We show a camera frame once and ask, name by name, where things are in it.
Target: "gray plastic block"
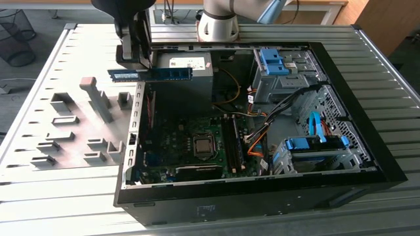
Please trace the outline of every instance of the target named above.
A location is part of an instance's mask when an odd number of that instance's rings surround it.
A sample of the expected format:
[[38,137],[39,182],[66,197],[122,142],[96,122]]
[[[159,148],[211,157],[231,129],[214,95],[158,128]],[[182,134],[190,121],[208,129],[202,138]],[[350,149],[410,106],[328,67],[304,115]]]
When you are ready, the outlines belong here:
[[96,88],[96,78],[83,77],[80,82],[80,88],[88,93],[92,100],[92,106],[98,110],[100,117],[106,123],[112,122],[112,115],[108,111],[107,103],[103,100],[103,96]]
[[11,89],[6,83],[0,82],[0,94],[8,94],[8,92],[11,92]]
[[62,116],[55,117],[51,122],[54,125],[67,125],[67,124],[78,124],[79,118],[78,116]]
[[120,92],[119,93],[119,106],[122,110],[131,110],[132,109],[132,97],[130,92]]
[[74,29],[76,29],[76,27],[78,27],[76,23],[67,23],[64,26],[64,29],[66,30],[74,30]]
[[51,167],[56,163],[56,160],[50,155],[34,157],[31,164],[36,167]]
[[38,149],[42,152],[59,151],[60,150],[60,145],[56,143],[56,141],[47,141],[47,142],[43,142],[43,143],[39,143]]
[[66,92],[55,93],[50,100],[50,104],[52,105],[58,113],[71,112],[71,109],[68,108],[70,103],[74,103],[74,100]]
[[75,134],[72,131],[47,133],[46,140],[74,140]]
[[107,108],[111,108],[111,103],[110,103],[110,99],[108,99],[108,96],[107,96],[106,92],[104,91],[99,91],[99,93],[100,93],[100,97],[103,99],[103,102],[107,105]]
[[90,152],[84,154],[84,160],[91,165],[104,164],[107,157],[100,151]]
[[111,156],[112,160],[119,163],[122,161],[122,157],[124,154],[126,145],[123,141],[120,141],[119,148],[116,149],[112,142],[108,142],[107,153]]
[[106,149],[107,148],[107,140],[106,139],[88,139],[87,145],[92,150],[95,149]]

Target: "motherboard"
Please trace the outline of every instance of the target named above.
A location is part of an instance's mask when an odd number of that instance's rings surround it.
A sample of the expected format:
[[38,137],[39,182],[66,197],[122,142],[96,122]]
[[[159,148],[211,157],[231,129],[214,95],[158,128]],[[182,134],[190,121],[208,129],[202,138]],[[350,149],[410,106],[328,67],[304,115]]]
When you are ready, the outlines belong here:
[[159,144],[144,154],[146,183],[251,177],[258,159],[246,156],[246,117],[199,117],[160,121]]

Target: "wooden furniture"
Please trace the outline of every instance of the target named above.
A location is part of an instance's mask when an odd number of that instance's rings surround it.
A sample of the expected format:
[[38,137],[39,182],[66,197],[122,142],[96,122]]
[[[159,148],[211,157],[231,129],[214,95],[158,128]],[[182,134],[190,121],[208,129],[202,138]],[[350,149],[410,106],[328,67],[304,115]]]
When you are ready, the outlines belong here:
[[[299,15],[295,24],[331,25],[340,8],[348,0],[299,0]],[[0,8],[6,9],[94,9],[90,0],[0,0]],[[156,0],[155,10],[164,8],[164,0]],[[175,0],[175,9],[203,9],[203,0]],[[296,11],[296,1],[286,6],[276,21],[288,22]]]
[[350,0],[335,25],[360,25],[388,56],[420,24],[419,12],[419,0]]

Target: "motherboard chip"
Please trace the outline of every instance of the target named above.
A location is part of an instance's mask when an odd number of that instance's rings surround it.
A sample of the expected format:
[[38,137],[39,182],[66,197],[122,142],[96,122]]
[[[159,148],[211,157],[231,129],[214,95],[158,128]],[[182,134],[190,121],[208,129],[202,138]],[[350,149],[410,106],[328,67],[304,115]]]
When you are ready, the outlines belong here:
[[198,153],[211,152],[211,140],[202,139],[196,141],[196,151]]
[[195,157],[206,161],[214,157],[214,135],[212,133],[200,133],[194,135]]

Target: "wooden cabinet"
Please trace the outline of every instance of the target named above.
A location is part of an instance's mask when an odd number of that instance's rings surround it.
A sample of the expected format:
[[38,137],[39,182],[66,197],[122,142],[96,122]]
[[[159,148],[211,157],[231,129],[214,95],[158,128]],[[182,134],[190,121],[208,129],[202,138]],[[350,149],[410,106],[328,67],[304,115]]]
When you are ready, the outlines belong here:
[[335,25],[358,24],[388,56],[420,24],[419,0],[348,0]]

